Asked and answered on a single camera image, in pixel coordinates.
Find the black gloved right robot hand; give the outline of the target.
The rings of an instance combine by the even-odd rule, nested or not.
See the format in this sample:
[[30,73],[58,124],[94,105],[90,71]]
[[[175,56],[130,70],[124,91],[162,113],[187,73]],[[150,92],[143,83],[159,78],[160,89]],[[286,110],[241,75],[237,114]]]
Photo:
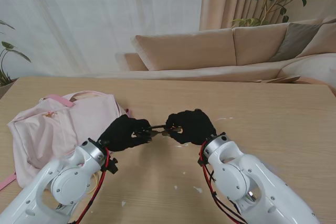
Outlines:
[[186,110],[169,115],[165,129],[180,144],[202,145],[217,135],[209,117],[200,109]]

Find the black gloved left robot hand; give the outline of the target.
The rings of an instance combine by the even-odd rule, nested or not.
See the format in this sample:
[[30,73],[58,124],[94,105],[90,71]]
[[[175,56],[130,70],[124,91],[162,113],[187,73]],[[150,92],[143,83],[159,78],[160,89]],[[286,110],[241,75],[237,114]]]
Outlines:
[[115,119],[100,135],[98,142],[109,151],[119,152],[151,141],[150,128],[146,119],[134,119],[126,114]]

